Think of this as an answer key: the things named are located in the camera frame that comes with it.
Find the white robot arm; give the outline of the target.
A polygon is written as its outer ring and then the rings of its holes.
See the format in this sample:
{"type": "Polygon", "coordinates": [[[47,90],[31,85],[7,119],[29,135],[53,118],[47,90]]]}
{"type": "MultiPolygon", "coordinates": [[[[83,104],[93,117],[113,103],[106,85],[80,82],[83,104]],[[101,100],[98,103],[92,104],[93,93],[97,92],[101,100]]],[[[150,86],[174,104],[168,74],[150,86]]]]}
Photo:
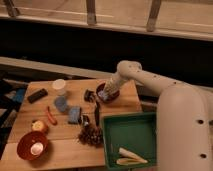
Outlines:
{"type": "Polygon", "coordinates": [[[111,95],[130,80],[159,96],[157,171],[213,171],[209,125],[213,119],[213,93],[145,71],[140,63],[127,60],[117,64],[104,91],[111,95]]]}

